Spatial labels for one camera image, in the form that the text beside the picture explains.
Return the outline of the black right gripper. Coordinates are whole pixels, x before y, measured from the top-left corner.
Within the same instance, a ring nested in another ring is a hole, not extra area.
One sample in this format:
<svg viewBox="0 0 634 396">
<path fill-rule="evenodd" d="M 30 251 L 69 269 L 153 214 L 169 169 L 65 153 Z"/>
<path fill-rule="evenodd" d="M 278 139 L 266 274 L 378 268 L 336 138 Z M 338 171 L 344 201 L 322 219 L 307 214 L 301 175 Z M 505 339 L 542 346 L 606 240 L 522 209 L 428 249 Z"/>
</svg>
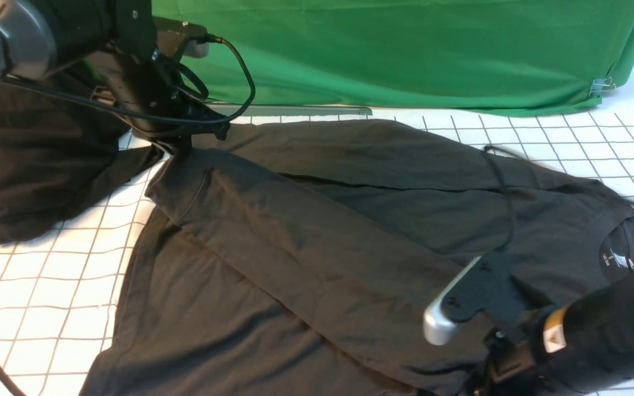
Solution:
<svg viewBox="0 0 634 396">
<path fill-rule="evenodd" d="M 488 356 L 470 373 L 460 395 L 548 395 L 543 328 L 524 325 L 520 338 L 501 331 L 489 335 Z"/>
</svg>

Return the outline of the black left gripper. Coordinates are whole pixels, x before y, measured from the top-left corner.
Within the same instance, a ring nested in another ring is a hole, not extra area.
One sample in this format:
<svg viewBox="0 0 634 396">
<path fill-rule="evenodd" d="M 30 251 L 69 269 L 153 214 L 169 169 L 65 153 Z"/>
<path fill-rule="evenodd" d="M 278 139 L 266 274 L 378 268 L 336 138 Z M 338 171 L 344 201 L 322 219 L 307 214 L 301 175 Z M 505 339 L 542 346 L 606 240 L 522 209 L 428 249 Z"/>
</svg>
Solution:
<svg viewBox="0 0 634 396">
<path fill-rule="evenodd" d="M 111 91 L 118 108 L 134 112 L 126 119 L 136 135 L 167 155 L 183 160 L 192 150 L 192 136 L 213 135 L 224 141 L 229 122 L 223 115 L 188 97 L 181 82 L 179 61 L 157 48 L 148 60 L 117 52 L 109 43 L 93 53 L 92 65 Z"/>
</svg>

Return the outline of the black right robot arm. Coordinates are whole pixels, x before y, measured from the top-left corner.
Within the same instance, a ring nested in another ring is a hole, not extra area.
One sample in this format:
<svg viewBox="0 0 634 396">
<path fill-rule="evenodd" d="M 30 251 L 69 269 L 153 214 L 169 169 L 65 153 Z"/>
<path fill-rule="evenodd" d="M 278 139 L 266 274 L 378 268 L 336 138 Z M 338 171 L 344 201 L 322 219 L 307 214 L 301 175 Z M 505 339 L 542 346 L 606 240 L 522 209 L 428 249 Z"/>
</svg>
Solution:
<svg viewBox="0 0 634 396">
<path fill-rule="evenodd" d="M 460 395 L 585 395 L 634 378 L 634 273 L 485 339 Z"/>
</svg>

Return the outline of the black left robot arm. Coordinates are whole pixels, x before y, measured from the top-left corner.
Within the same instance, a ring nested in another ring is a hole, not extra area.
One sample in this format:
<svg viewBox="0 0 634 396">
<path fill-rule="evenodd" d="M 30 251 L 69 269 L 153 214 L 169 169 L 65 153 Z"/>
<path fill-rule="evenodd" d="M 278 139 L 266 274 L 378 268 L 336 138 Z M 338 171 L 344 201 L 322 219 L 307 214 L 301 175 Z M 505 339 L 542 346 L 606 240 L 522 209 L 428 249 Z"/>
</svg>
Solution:
<svg viewBox="0 0 634 396">
<path fill-rule="evenodd" d="M 0 83 L 113 113 L 173 156 L 231 127 L 181 64 L 214 42 L 201 25 L 153 15 L 149 1 L 0 1 Z M 90 98 L 40 85 L 83 60 L 103 78 Z"/>
</svg>

